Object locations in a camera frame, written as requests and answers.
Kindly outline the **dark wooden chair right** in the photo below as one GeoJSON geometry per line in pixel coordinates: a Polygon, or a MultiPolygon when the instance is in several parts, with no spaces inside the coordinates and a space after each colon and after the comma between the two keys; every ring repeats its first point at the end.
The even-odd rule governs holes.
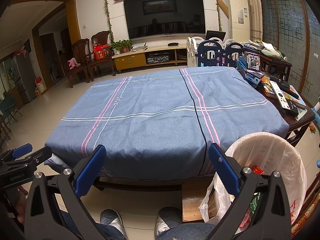
{"type": "Polygon", "coordinates": [[[93,51],[91,55],[93,58],[87,62],[88,72],[91,76],[91,80],[94,81],[93,72],[95,67],[100,69],[101,65],[108,65],[111,69],[112,76],[116,75],[114,62],[112,56],[114,55],[111,45],[108,42],[110,31],[100,31],[91,37],[93,51]]]}

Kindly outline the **right grey slipper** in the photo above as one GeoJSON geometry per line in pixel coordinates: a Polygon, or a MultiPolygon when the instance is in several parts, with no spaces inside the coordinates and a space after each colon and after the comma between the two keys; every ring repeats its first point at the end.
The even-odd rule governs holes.
{"type": "Polygon", "coordinates": [[[154,229],[155,239],[158,239],[168,230],[182,225],[182,211],[174,206],[165,206],[158,212],[154,229]]]}

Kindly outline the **red cigarette carton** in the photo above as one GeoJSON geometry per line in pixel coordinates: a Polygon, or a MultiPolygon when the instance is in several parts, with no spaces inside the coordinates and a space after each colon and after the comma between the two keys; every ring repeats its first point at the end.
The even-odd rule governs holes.
{"type": "Polygon", "coordinates": [[[259,175],[264,175],[265,174],[265,172],[264,172],[264,170],[262,170],[259,166],[257,166],[257,165],[254,165],[253,167],[252,167],[252,171],[255,173],[255,174],[259,174],[259,175]]]}

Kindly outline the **person right leg jeans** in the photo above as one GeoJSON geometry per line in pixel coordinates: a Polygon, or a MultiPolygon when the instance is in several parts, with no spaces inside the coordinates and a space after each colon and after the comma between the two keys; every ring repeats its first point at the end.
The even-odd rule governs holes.
{"type": "Polygon", "coordinates": [[[214,224],[209,223],[186,223],[161,233],[159,236],[155,237],[155,239],[204,240],[215,227],[214,224]]]}

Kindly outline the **white standing air conditioner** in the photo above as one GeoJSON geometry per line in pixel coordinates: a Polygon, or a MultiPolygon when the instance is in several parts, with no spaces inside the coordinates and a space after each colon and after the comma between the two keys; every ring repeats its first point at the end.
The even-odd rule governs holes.
{"type": "Polygon", "coordinates": [[[250,19],[248,0],[228,0],[229,36],[239,43],[250,39],[250,19]]]}

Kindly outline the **pink toy on chair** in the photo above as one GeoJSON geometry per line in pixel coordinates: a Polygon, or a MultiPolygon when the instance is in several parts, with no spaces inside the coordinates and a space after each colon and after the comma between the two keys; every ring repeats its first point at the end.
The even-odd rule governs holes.
{"type": "Polygon", "coordinates": [[[76,59],[73,57],[67,61],[68,69],[73,70],[76,67],[79,67],[81,64],[77,63],[76,59]]]}

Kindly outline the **blue striped tablecloth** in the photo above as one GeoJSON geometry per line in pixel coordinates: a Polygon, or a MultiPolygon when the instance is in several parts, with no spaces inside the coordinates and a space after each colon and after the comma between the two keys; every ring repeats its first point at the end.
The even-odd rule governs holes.
{"type": "Polygon", "coordinates": [[[102,177],[166,181],[213,172],[208,147],[254,132],[284,137],[276,107],[233,67],[195,67],[93,84],[54,129],[46,164],[74,168],[98,145],[102,177]]]}

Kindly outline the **red gift box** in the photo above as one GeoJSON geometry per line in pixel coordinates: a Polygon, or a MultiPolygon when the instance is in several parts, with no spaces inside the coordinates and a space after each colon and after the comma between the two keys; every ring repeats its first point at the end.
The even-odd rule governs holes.
{"type": "Polygon", "coordinates": [[[109,44],[102,45],[102,44],[95,43],[93,46],[95,59],[99,61],[109,57],[110,56],[109,47],[110,47],[109,44]]]}

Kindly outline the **dark wooden side table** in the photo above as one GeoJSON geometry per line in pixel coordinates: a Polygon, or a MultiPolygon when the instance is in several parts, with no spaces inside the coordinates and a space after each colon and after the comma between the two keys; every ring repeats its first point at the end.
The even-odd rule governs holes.
{"type": "Polygon", "coordinates": [[[285,139],[297,146],[315,120],[315,113],[289,84],[292,64],[266,49],[258,51],[249,45],[243,46],[237,64],[242,75],[277,108],[289,125],[285,139]]]}

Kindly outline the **large black television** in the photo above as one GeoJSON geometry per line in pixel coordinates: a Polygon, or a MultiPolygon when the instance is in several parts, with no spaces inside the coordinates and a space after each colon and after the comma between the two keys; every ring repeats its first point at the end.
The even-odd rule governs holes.
{"type": "Polygon", "coordinates": [[[203,0],[126,0],[124,10],[129,39],[206,32],[203,0]]]}

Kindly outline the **black laptop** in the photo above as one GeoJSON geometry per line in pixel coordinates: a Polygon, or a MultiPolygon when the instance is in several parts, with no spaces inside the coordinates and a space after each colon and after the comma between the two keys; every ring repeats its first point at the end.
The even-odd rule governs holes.
{"type": "Polygon", "coordinates": [[[206,31],[206,40],[210,40],[211,38],[218,38],[221,41],[224,40],[226,32],[224,31],[215,31],[215,30],[208,30],[206,31]]]}

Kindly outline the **white trash bin with liner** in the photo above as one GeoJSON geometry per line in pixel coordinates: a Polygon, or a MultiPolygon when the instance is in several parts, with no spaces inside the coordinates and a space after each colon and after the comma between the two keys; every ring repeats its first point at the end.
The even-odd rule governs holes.
{"type": "MultiPolygon", "coordinates": [[[[233,158],[241,168],[259,169],[264,178],[278,171],[289,201],[291,224],[298,218],[307,190],[307,176],[298,150],[282,137],[268,132],[245,135],[223,153],[233,158]]],[[[205,197],[199,205],[201,218],[206,223],[218,224],[231,206],[227,192],[218,174],[214,174],[205,197]]]]}

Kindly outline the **dark green hazelnut bag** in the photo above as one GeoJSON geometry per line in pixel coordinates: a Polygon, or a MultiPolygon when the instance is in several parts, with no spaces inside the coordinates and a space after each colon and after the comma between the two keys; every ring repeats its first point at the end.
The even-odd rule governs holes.
{"type": "Polygon", "coordinates": [[[257,192],[257,193],[254,193],[253,195],[253,199],[252,201],[250,202],[250,205],[249,205],[249,211],[250,211],[250,216],[253,216],[257,207],[258,207],[258,204],[259,204],[259,200],[260,200],[260,195],[261,193],[260,192],[257,192]]]}

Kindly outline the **beige curtain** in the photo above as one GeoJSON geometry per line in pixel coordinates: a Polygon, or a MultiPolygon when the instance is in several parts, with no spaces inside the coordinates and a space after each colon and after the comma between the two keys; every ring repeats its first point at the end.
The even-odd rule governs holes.
{"type": "Polygon", "coordinates": [[[250,21],[251,21],[251,40],[263,39],[263,12],[261,0],[248,0],[250,21]]]}

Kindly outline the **white baby fence panel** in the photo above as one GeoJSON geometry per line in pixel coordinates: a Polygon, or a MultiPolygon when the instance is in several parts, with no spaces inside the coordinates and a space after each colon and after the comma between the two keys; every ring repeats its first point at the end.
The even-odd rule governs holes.
{"type": "MultiPolygon", "coordinates": [[[[232,42],[236,42],[234,39],[227,39],[225,42],[221,40],[218,37],[212,37],[209,40],[213,40],[218,42],[223,49],[226,48],[227,45],[229,45],[232,42]]],[[[197,59],[197,48],[199,44],[204,41],[204,38],[199,37],[199,36],[194,36],[194,37],[188,37],[187,38],[187,66],[188,67],[197,67],[198,66],[198,59],[197,59]]]]}

